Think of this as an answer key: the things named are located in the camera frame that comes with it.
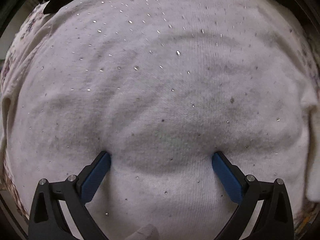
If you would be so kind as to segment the white gloved hand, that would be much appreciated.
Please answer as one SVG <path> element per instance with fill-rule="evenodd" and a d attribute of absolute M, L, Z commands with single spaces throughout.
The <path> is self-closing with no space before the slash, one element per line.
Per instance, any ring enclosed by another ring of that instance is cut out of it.
<path fill-rule="evenodd" d="M 148 224 L 126 237 L 125 240 L 159 240 L 159 232 L 154 225 Z"/>

